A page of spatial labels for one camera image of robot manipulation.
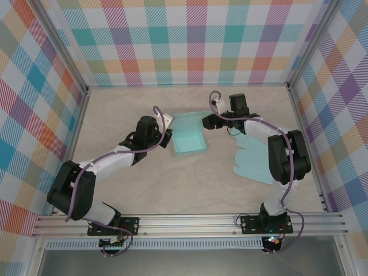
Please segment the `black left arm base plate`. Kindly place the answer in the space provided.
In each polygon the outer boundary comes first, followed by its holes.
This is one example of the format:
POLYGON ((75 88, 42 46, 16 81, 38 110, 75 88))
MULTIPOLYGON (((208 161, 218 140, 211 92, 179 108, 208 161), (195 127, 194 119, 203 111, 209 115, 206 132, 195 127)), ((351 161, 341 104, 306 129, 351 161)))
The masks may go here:
MULTIPOLYGON (((120 217, 115 218, 109 224, 109 226, 125 229, 134 236, 138 234, 139 222, 140 222, 139 217, 120 217)), ((108 228, 106 226, 103 227, 97 225, 96 223, 89 223, 89 227, 87 230, 88 236, 117 236, 121 234, 123 234, 123 232, 117 229, 108 228)))

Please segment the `aluminium left side rail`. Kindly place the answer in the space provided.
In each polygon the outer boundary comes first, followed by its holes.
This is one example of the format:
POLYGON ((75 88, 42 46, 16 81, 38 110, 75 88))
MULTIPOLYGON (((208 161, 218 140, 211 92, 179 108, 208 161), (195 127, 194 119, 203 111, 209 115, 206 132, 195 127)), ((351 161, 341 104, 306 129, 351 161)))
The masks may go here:
POLYGON ((75 149, 76 149, 78 139, 79 139, 79 135, 80 135, 80 132, 81 132, 83 120, 84 120, 86 110, 87 110, 87 106, 88 106, 88 103, 89 103, 90 93, 91 93, 91 88, 86 86, 85 90, 82 94, 82 100, 81 100, 81 106, 80 106, 79 114, 78 114, 77 119, 76 119, 75 124, 74 124, 74 128, 73 128, 73 131, 72 131, 72 136, 71 136, 71 140, 70 140, 70 145, 69 145, 68 150, 66 152, 65 160, 64 160, 63 164, 66 161, 72 160, 73 157, 74 157, 74 153, 75 153, 75 149))

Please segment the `grey metal panel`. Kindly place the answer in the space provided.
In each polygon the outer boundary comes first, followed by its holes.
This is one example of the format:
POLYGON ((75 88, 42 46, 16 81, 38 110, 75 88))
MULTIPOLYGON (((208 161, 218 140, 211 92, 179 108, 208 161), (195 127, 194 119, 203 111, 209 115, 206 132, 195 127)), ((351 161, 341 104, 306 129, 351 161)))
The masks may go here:
POLYGON ((132 250, 115 258, 99 251, 47 251, 37 276, 346 276, 331 257, 254 250, 132 250))

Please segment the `aluminium right side rail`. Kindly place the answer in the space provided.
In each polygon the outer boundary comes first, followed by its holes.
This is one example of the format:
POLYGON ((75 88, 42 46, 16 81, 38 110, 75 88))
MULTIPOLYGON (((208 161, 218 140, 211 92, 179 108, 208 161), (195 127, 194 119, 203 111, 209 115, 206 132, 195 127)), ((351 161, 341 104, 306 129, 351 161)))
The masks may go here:
POLYGON ((302 134, 304 136, 306 150, 308 152, 308 156, 310 158, 310 163, 311 163, 311 172, 313 174, 313 179, 314 179, 315 184, 316 184, 316 188, 317 188, 317 191, 318 191, 318 194, 319 194, 319 197, 320 197, 320 201, 321 201, 323 210, 325 212, 331 212, 329 202, 325 197, 325 191, 324 191, 324 187, 322 186, 322 183, 321 183, 320 174, 317 170, 317 167, 315 165, 315 161, 313 159, 313 152, 312 152, 311 144, 309 142, 309 137, 308 137, 306 128, 303 125, 302 115, 301 115, 301 113, 298 109, 297 102, 294 98, 292 89, 289 86, 287 86, 287 93, 288 93, 288 96, 289 96, 289 99, 290 99, 291 106, 293 108, 294 115, 296 117, 297 125, 298 125, 300 131, 302 132, 302 134))

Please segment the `aluminium right frame post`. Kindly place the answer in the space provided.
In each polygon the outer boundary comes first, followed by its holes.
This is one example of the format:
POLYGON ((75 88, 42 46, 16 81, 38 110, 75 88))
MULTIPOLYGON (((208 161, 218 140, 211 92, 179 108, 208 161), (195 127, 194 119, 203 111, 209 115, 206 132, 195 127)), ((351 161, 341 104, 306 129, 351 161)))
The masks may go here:
POLYGON ((291 90, 310 61, 315 48, 320 44, 331 20, 335 16, 336 8, 342 0, 315 0, 308 13, 306 23, 302 28, 301 37, 296 44, 296 50, 291 55, 290 68, 287 70, 285 84, 291 90))

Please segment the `teal paper box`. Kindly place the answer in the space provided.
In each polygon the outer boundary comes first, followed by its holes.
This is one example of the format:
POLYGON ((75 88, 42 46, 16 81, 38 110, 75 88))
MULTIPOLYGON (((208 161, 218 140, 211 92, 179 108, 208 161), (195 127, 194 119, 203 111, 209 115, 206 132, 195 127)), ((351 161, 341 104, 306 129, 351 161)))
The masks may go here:
POLYGON ((176 157, 202 154, 207 145, 203 136, 202 119, 209 112, 189 112, 174 115, 172 122, 172 151, 176 157))
POLYGON ((237 147, 233 172, 240 177, 272 185, 267 146, 236 129, 231 129, 230 134, 236 139, 237 147))

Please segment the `aluminium frame post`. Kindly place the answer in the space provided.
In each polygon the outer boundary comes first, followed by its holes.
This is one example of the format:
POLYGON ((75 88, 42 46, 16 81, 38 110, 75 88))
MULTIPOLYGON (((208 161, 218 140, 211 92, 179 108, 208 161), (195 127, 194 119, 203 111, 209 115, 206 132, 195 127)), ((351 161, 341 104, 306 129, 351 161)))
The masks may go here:
POLYGON ((83 80, 74 60, 72 59, 67 47, 65 46, 57 28, 54 26, 50 19, 47 10, 44 8, 40 0, 26 0, 36 17, 39 19, 41 25, 45 29, 51 43, 55 47, 57 53, 60 55, 62 61, 64 61, 67 69, 69 70, 72 78, 76 81, 77 85, 81 88, 84 94, 88 94, 89 87, 83 80))
POLYGON ((315 48, 320 44, 331 20, 335 16, 336 8, 342 0, 315 0, 308 13, 306 23, 302 28, 301 37, 296 44, 296 50, 291 55, 290 68, 287 70, 285 84, 291 90, 310 61, 315 48))

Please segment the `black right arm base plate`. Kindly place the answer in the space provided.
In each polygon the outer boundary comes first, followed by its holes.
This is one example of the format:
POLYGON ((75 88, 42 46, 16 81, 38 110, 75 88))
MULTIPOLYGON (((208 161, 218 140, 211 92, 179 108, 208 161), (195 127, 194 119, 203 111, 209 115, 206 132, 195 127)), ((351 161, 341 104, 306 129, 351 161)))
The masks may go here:
POLYGON ((283 234, 293 233, 291 218, 280 215, 275 218, 260 218, 257 216, 241 216, 240 226, 242 234, 283 234))

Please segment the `aluminium left frame post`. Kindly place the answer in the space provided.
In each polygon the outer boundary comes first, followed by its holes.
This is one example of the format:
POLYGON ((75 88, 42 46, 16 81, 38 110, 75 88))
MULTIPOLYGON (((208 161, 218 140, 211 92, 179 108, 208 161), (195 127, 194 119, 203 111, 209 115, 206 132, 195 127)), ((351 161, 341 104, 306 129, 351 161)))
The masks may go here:
POLYGON ((45 29, 51 43, 55 47, 57 53, 60 55, 62 61, 64 61, 67 69, 69 70, 72 78, 76 81, 77 85, 81 88, 84 94, 88 94, 89 87, 83 80, 74 60, 72 59, 67 47, 65 46, 57 28, 54 26, 50 19, 47 10, 44 8, 40 0, 26 0, 36 17, 39 19, 41 25, 45 29))

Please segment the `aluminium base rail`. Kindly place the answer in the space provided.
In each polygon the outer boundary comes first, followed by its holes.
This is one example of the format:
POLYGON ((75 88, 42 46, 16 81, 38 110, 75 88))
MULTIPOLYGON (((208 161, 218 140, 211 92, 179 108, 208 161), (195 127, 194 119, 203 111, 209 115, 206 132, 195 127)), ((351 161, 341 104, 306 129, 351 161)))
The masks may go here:
MULTIPOLYGON (((236 214, 133 214, 139 217, 138 238, 179 237, 241 237, 242 229, 235 225, 236 214)), ((340 213, 304 213, 304 219, 291 214, 293 233, 288 237, 347 235, 348 227, 340 213)), ((65 221, 62 215, 41 216, 33 230, 33 238, 88 238, 89 224, 85 220, 65 221)), ((269 234, 250 234, 261 237, 269 234)))

